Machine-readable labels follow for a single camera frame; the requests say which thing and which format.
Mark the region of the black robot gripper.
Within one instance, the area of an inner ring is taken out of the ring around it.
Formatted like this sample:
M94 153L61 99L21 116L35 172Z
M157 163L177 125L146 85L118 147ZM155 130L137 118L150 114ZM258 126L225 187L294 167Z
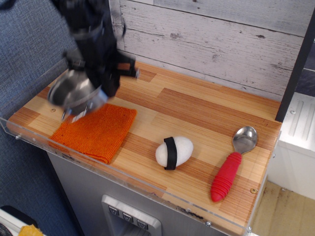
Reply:
M120 75L139 77L135 59L117 50L117 40L112 32L74 33L73 37L77 49L63 53L69 68L98 72L99 86L109 98L114 97L120 87Z

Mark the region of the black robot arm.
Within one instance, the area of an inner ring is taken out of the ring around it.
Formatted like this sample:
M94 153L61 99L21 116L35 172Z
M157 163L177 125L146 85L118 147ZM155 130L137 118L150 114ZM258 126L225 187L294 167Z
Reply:
M65 53L70 69L84 71L95 88L114 97L120 76L137 78L135 59L117 49L109 2L106 0L54 0L65 18L77 51Z

